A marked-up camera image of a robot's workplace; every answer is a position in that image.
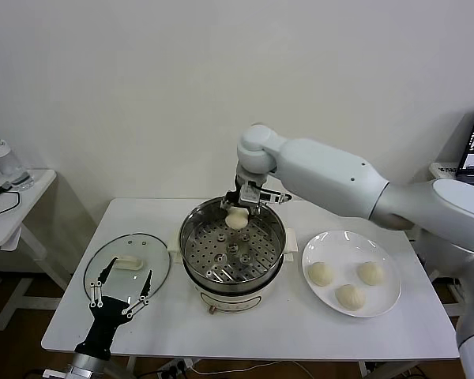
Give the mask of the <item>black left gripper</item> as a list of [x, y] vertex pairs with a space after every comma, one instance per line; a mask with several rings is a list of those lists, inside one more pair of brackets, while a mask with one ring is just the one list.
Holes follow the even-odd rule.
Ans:
[[130, 322], [136, 313], [149, 304], [152, 270], [149, 271], [138, 299], [129, 306], [122, 300], [103, 296], [103, 286], [117, 260], [117, 257], [112, 257], [109, 263], [99, 271], [99, 275], [88, 282], [89, 306], [93, 307], [90, 309], [93, 323], [85, 340], [75, 348], [78, 354], [93, 358], [110, 358], [111, 345], [118, 327]]

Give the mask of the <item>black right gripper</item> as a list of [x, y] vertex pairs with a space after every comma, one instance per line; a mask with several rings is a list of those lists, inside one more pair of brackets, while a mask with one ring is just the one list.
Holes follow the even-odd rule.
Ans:
[[[228, 210], [231, 207], [237, 207], [239, 198], [240, 198], [240, 191], [242, 188], [241, 179], [236, 176], [234, 180], [235, 184], [235, 191], [227, 191], [226, 194], [223, 196], [220, 202], [220, 208]], [[250, 214], [253, 216], [257, 216], [261, 214], [261, 204], [253, 204], [250, 206]]]

